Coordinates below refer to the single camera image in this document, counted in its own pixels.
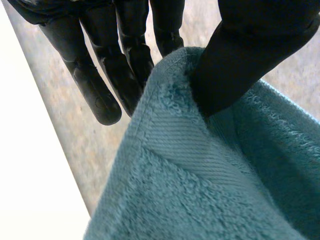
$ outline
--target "robotic hand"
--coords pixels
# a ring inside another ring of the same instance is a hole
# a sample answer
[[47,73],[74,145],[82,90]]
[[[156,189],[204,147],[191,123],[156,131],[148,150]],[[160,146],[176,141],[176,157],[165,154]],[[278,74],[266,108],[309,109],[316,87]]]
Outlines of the robotic hand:
[[205,116],[243,96],[302,48],[320,25],[319,0],[218,0],[222,17],[191,75]]
[[[85,45],[87,32],[100,66],[129,116],[154,63],[146,45],[148,0],[8,0],[29,23],[39,25],[103,125],[122,111],[99,75]],[[183,47],[179,35],[185,0],[150,0],[156,43],[162,56]],[[118,29],[122,54],[118,44]]]

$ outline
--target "gray floor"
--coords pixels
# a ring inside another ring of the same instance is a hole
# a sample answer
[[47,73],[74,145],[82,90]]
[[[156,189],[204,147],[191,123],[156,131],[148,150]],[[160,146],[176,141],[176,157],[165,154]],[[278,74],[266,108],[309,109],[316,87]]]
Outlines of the gray floor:
[[[180,31],[185,46],[205,47],[220,22],[217,1],[202,0],[201,4],[198,2],[187,1],[185,6],[183,26]],[[130,119],[124,113],[121,121],[113,126],[106,127],[99,124],[59,54],[38,27],[24,21],[6,0],[3,0],[3,4],[91,214],[104,188]],[[157,63],[161,56],[152,29],[152,13],[150,13],[146,39],[153,60]],[[93,59],[103,76],[96,58]],[[264,79],[320,120],[319,76],[320,31],[303,49],[281,63]]]

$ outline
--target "blue-green towel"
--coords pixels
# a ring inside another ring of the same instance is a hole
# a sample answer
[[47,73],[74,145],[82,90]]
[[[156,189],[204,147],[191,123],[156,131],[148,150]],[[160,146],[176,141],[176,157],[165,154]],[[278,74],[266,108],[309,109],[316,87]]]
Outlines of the blue-green towel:
[[155,66],[85,240],[320,239],[320,123],[263,80],[203,119],[202,51]]

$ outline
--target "terry cloth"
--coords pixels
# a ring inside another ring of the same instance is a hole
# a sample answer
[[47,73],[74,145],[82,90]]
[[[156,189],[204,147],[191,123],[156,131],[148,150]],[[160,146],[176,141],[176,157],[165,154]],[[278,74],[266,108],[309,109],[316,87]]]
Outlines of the terry cloth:
[[320,123],[263,80],[204,119],[202,52],[153,69],[85,240],[320,239]]

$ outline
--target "towel fold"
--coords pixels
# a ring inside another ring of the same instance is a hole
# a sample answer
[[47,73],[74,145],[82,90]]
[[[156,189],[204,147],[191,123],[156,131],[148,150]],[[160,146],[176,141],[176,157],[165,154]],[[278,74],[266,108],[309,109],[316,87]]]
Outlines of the towel fold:
[[263,80],[203,118],[202,52],[153,69],[85,240],[320,239],[320,123]]

